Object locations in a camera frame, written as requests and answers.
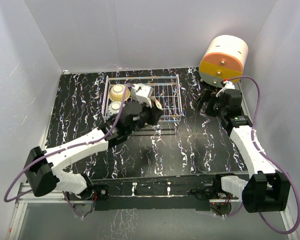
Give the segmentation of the blue white patterned bowl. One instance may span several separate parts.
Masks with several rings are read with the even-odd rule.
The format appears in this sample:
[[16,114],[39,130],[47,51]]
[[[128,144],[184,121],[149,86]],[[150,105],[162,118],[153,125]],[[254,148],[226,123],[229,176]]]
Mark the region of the blue white patterned bowl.
[[107,107],[107,116],[111,117],[119,113],[122,103],[120,101],[113,101]]

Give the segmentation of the white leaf patterned bowl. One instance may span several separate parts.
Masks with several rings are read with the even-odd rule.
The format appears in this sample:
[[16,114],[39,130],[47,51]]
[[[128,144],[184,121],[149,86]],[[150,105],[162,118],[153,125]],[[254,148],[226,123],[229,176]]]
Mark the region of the white leaf patterned bowl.
[[163,110],[161,103],[155,97],[151,98],[151,102],[153,107],[156,107],[160,111]]

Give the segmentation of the yellow dotted sun bowl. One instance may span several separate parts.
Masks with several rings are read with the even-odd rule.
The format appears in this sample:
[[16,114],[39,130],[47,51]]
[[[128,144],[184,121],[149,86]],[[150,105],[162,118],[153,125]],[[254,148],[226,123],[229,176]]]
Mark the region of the yellow dotted sun bowl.
[[109,99],[112,102],[127,101],[130,97],[130,90],[123,84],[115,84],[111,87],[109,92]]

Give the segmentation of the red rimmed patterned bowl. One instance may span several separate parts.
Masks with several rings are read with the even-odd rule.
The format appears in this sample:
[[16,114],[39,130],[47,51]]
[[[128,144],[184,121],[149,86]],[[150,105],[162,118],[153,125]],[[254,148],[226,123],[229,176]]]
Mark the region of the red rimmed patterned bowl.
[[137,101],[136,93],[137,93],[137,88],[136,88],[136,86],[132,86],[132,87],[131,87],[131,90],[130,90],[130,97],[131,97],[131,99],[134,100],[134,101]]

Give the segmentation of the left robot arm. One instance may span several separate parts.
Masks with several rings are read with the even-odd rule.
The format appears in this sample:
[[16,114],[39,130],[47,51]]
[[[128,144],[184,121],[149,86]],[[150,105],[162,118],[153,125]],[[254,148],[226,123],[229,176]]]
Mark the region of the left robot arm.
[[35,197],[52,191],[64,191],[83,200],[93,195],[93,184],[84,173],[64,169],[93,154],[107,151],[123,142],[146,125],[156,125],[163,114],[160,102],[153,98],[151,106],[129,101],[122,110],[102,122],[91,132],[57,147],[30,150],[25,163],[25,176]]

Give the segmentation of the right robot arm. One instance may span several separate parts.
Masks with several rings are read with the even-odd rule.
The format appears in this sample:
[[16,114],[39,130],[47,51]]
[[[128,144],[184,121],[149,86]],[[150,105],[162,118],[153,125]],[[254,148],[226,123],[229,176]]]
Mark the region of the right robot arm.
[[249,174],[249,180],[243,180],[234,173],[218,173],[213,181],[213,194],[220,199],[231,194],[242,201],[249,213],[284,211],[291,184],[256,149],[257,141],[251,139],[253,124],[241,107],[242,93],[237,89],[221,93],[204,89],[193,106],[200,111],[204,103],[207,103],[206,115],[220,118],[221,126],[238,148]]

